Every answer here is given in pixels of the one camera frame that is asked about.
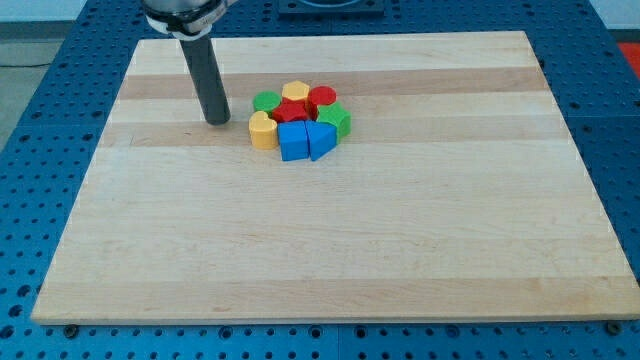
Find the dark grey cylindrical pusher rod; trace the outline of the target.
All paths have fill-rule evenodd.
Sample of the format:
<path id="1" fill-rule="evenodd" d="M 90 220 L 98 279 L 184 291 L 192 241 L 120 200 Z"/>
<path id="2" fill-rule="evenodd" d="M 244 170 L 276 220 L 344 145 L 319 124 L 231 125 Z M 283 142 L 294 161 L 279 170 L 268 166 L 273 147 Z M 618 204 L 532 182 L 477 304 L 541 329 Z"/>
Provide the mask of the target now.
<path id="1" fill-rule="evenodd" d="M 230 120 L 228 98 L 211 40 L 200 37 L 180 41 L 205 121 L 213 126 Z"/>

